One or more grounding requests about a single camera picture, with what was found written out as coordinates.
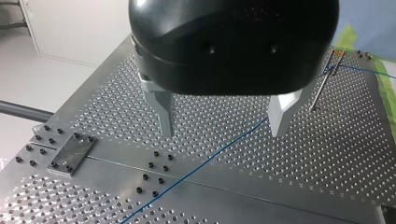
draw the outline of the blue wire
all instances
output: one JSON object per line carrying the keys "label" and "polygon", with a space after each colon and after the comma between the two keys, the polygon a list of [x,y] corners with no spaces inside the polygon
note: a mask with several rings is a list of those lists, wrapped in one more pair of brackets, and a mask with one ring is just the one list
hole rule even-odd
{"label": "blue wire", "polygon": [[[379,74],[379,75],[381,75],[381,76],[386,76],[386,77],[391,77],[391,78],[395,78],[395,79],[396,79],[396,77],[391,76],[391,75],[389,75],[389,74],[381,73],[381,72],[376,72],[376,71],[373,71],[373,70],[370,70],[370,69],[364,69],[364,68],[359,68],[359,67],[353,67],[353,66],[349,66],[349,65],[345,65],[345,64],[341,64],[340,66],[341,66],[341,67],[345,67],[345,68],[350,68],[350,69],[353,69],[353,70],[359,70],[359,71],[363,71],[363,72],[369,72],[369,73],[373,73],[373,74]],[[321,77],[321,76],[324,76],[324,75],[328,74],[334,67],[335,67],[335,65],[329,66],[329,67],[325,70],[325,72],[323,72],[323,74],[321,74],[321,75],[319,75],[319,76]]]}
{"label": "blue wire", "polygon": [[220,149],[218,152],[216,152],[213,156],[211,156],[209,159],[207,159],[204,163],[202,163],[201,165],[199,165],[197,168],[195,168],[193,171],[189,172],[188,174],[186,174],[185,176],[183,176],[181,179],[179,179],[177,182],[175,182],[172,186],[170,186],[169,188],[167,188],[166,190],[164,190],[162,193],[160,193],[157,197],[155,197],[153,200],[149,201],[148,203],[146,203],[145,205],[143,205],[142,207],[140,207],[138,210],[134,211],[131,215],[129,215],[127,218],[125,218],[120,224],[123,224],[125,222],[127,222],[131,217],[133,217],[134,215],[136,215],[138,212],[142,211],[145,207],[149,206],[151,203],[154,203],[155,201],[157,201],[159,198],[161,198],[166,192],[168,192],[170,189],[174,188],[176,185],[178,185],[180,182],[182,182],[183,180],[185,180],[187,177],[189,177],[190,175],[194,174],[195,172],[197,172],[199,169],[201,169],[203,166],[205,166],[208,162],[210,162],[213,158],[215,158],[216,156],[218,156],[222,151],[224,151],[227,147],[230,147],[232,144],[234,144],[235,142],[239,141],[240,139],[244,138],[245,136],[247,136],[250,133],[253,133],[257,128],[259,128],[260,125],[262,125],[266,120],[268,120],[268,117],[266,117],[265,119],[263,119],[262,121],[260,121],[258,124],[256,124],[253,128],[251,128],[249,131],[247,131],[246,133],[243,133],[241,135],[239,135],[239,137],[235,138],[232,142],[230,142],[229,144],[227,144],[225,147],[223,147],[222,149]]}
{"label": "blue wire", "polygon": [[359,68],[359,67],[353,67],[353,66],[344,65],[344,64],[341,64],[341,66],[342,66],[342,67],[345,67],[345,68],[351,68],[351,69],[354,69],[354,70],[363,71],[363,72],[369,72],[369,73],[373,73],[373,74],[379,74],[379,75],[382,75],[382,76],[387,76],[387,77],[391,77],[391,78],[396,78],[396,77],[393,77],[393,76],[391,76],[391,75],[389,75],[389,74],[381,73],[381,72],[376,72],[376,71],[369,70],[369,69],[364,69],[364,68]]}

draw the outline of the metal bracket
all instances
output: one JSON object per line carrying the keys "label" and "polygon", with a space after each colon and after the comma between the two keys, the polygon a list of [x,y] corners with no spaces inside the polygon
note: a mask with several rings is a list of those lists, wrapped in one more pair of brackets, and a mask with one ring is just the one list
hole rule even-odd
{"label": "metal bracket", "polygon": [[96,139],[90,135],[73,134],[49,164],[48,170],[64,175],[73,175],[95,141]]}

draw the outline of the bolt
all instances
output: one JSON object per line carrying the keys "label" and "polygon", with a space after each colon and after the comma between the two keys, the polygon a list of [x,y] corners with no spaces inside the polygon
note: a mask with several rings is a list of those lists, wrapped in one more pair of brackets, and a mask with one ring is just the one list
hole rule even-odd
{"label": "bolt", "polygon": [[67,171],[67,172],[71,173],[72,170],[73,170],[73,168],[72,168],[71,166],[66,165],[66,171]]}
{"label": "bolt", "polygon": [[16,161],[16,162],[21,162],[21,161],[22,161],[22,158],[18,156],[18,157],[15,158],[15,161]]}

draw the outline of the aluminum breadboard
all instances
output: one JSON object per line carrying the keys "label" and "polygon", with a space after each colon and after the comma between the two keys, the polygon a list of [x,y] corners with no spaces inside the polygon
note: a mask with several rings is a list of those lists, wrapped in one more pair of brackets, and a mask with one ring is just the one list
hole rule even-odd
{"label": "aluminum breadboard", "polygon": [[[46,169],[59,148],[37,158],[22,151],[37,166],[13,161],[0,173],[12,179],[0,185],[0,221],[120,221],[136,203],[152,199],[152,191],[169,187],[266,117],[266,96],[174,95],[175,136],[163,138],[143,98],[132,48],[126,39],[47,122],[64,131],[48,136],[57,142],[73,132],[95,136],[88,159],[65,177]],[[343,64],[373,69],[367,57],[358,56],[349,52]],[[264,122],[153,204],[154,215],[145,210],[132,223],[376,223],[375,205],[396,204],[395,144],[376,77],[341,67],[310,112],[322,79],[285,136],[273,138]],[[136,193],[137,187],[144,193]]]}
{"label": "aluminum breadboard", "polygon": [[[145,173],[104,161],[86,159],[73,178],[48,173],[46,164],[57,151],[38,152],[40,147],[22,150],[24,161],[11,161],[0,173],[7,182],[0,185],[0,223],[119,223],[144,203],[152,192],[161,192],[176,180],[172,177]],[[228,209],[239,213],[228,214]],[[150,204],[128,223],[326,223],[349,222],[321,217],[288,207],[260,202],[230,192],[183,183]]]}
{"label": "aluminum breadboard", "polygon": [[[343,64],[359,67],[365,65],[363,60],[348,53]],[[154,111],[141,94],[136,70],[134,55],[127,56],[82,108],[73,127],[103,141],[150,149],[148,153],[161,150],[203,161],[266,116],[265,96],[175,95],[175,136],[162,138]],[[266,122],[216,158],[213,169],[229,167],[331,195],[395,204],[395,147],[382,103],[373,96],[378,92],[370,85],[377,85],[373,74],[341,67],[328,81],[318,109],[309,112],[311,98],[294,116],[288,134],[271,137]]]}

